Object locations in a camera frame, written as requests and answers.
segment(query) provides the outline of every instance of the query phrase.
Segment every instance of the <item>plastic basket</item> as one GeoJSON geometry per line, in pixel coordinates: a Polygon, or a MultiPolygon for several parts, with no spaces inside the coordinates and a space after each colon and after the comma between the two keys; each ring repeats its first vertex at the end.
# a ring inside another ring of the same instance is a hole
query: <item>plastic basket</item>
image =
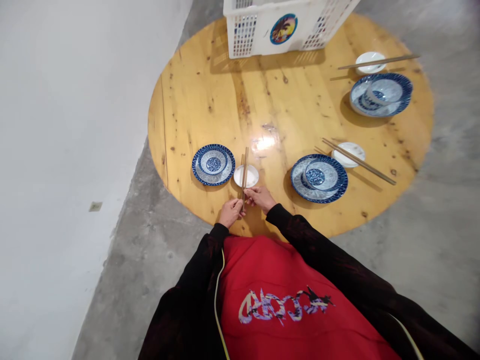
{"type": "Polygon", "coordinates": [[[324,48],[360,0],[223,0],[231,59],[324,48]]]}

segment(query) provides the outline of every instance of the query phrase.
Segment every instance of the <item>person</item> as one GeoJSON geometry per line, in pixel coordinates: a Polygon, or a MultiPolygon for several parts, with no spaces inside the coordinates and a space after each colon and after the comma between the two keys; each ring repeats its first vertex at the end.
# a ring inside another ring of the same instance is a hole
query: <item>person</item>
{"type": "Polygon", "coordinates": [[[244,192],[289,243],[229,235],[245,213],[227,201],[161,297],[140,360],[479,358],[266,187],[244,192]]]}

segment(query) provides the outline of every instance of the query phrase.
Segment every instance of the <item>round sticker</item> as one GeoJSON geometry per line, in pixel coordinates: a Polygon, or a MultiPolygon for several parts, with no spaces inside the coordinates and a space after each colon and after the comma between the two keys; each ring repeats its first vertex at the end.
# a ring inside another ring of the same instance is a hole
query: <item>round sticker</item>
{"type": "Polygon", "coordinates": [[[295,14],[286,14],[278,19],[270,33],[270,41],[272,44],[280,45],[292,37],[297,25],[298,18],[295,14]]]}

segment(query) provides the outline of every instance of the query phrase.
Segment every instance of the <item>hand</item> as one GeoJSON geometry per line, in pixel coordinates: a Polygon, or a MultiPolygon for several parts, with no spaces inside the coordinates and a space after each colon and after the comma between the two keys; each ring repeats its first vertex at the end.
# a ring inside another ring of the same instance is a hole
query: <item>hand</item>
{"type": "Polygon", "coordinates": [[[237,219],[240,220],[245,216],[245,213],[242,212],[243,204],[244,202],[241,199],[228,200],[221,207],[220,220],[218,222],[230,229],[237,219]]]}
{"type": "Polygon", "coordinates": [[[243,192],[248,197],[246,203],[251,206],[258,205],[265,215],[277,204],[265,186],[252,186],[243,192]]]}

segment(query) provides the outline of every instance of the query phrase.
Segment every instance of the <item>person's left hand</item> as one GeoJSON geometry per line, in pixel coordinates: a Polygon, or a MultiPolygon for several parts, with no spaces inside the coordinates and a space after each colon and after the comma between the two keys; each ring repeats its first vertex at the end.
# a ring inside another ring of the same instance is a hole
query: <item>person's left hand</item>
{"type": "Polygon", "coordinates": [[[228,200],[221,207],[220,220],[218,220],[218,222],[227,229],[230,229],[237,219],[240,220],[245,216],[245,213],[242,212],[243,204],[242,199],[228,200]]]}

